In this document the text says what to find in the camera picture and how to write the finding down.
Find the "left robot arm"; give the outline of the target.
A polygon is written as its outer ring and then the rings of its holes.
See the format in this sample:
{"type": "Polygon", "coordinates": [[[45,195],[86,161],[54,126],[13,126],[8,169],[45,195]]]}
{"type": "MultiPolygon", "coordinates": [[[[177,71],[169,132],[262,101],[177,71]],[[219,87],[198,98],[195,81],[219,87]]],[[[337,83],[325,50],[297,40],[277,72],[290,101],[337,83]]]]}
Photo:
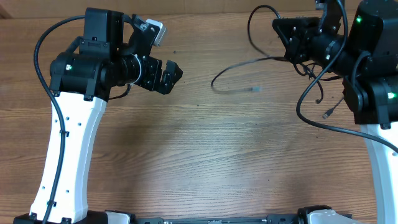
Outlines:
{"type": "Polygon", "coordinates": [[[52,127],[40,187],[30,211],[15,223],[134,223],[128,212],[88,208],[87,184],[100,121],[116,86],[169,94],[183,72],[150,56],[166,32],[138,15],[88,8],[83,35],[50,64],[42,86],[52,104],[52,127]]]}

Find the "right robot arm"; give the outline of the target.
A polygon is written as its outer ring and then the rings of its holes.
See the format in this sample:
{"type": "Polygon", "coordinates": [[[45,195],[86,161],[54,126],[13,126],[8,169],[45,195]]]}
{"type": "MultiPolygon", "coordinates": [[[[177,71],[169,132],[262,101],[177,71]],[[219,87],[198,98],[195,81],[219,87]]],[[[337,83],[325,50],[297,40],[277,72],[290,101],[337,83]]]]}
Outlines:
{"type": "Polygon", "coordinates": [[[321,17],[278,17],[272,27],[296,65],[313,61],[342,79],[343,96],[371,161],[377,222],[397,222],[397,2],[317,1],[321,17]]]}

